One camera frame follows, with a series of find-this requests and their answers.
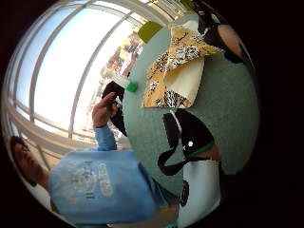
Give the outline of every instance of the table surface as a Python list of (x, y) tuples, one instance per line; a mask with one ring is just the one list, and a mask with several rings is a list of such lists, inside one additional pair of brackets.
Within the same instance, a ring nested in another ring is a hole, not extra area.
[[(186, 15), (173, 24), (183, 24), (188, 20), (198, 20), (198, 16)], [(170, 109), (142, 107), (146, 70), (168, 49), (169, 44), (170, 31), (164, 27), (144, 45), (129, 76), (139, 87), (135, 93), (125, 92), (123, 117), (136, 157), (158, 183), (179, 195), (182, 171), (176, 176), (166, 177), (157, 166), (160, 153), (169, 149), (162, 115)], [(224, 172), (235, 174), (240, 170), (251, 156), (259, 123), (257, 94), (245, 65), (227, 61), (222, 53), (206, 56), (197, 98), (186, 110), (200, 118), (212, 132)], [(181, 160), (179, 145), (168, 164)]]

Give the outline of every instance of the hand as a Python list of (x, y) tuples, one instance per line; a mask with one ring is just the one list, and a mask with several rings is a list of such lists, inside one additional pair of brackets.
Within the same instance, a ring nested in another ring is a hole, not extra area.
[(110, 92), (105, 97), (103, 97), (98, 104), (96, 104), (92, 111), (92, 120), (93, 120), (93, 127), (94, 128), (101, 128), (105, 126), (108, 120), (111, 117), (114, 117), (117, 113), (117, 106), (116, 104), (112, 104), (112, 111), (106, 110), (105, 104), (107, 101), (114, 99), (115, 93)]

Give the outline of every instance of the sleeve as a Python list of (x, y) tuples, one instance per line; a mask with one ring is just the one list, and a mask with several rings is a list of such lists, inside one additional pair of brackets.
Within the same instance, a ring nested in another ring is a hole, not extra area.
[(94, 132), (95, 139), (98, 144), (97, 150), (107, 151), (117, 149), (113, 132), (108, 128), (107, 125), (102, 128), (94, 128)]

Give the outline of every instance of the green object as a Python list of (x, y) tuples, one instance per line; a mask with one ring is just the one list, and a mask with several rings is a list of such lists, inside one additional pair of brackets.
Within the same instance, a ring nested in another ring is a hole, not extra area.
[(127, 87), (126, 90), (129, 92), (135, 92), (137, 89), (137, 84), (136, 83), (130, 83)]
[(161, 28), (162, 26), (160, 24), (153, 21), (148, 21), (140, 28), (138, 35), (145, 43), (148, 43), (154, 34), (157, 33)]
[(184, 5), (184, 7), (191, 11), (194, 8), (194, 3), (191, 0), (180, 0), (180, 2)]

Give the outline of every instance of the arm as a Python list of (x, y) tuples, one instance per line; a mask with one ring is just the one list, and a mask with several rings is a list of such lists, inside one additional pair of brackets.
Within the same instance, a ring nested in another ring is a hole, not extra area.
[(98, 144), (97, 149), (99, 151), (117, 149), (113, 132), (108, 128), (107, 125), (102, 128), (94, 128), (94, 132), (95, 132), (95, 139)]
[(117, 113), (116, 104), (112, 104), (111, 108), (106, 107), (107, 103), (111, 101), (114, 96), (114, 92), (107, 94), (94, 106), (92, 111), (95, 138), (98, 143), (98, 150), (100, 151), (117, 149), (113, 133), (107, 126), (108, 120), (111, 117), (114, 117)]

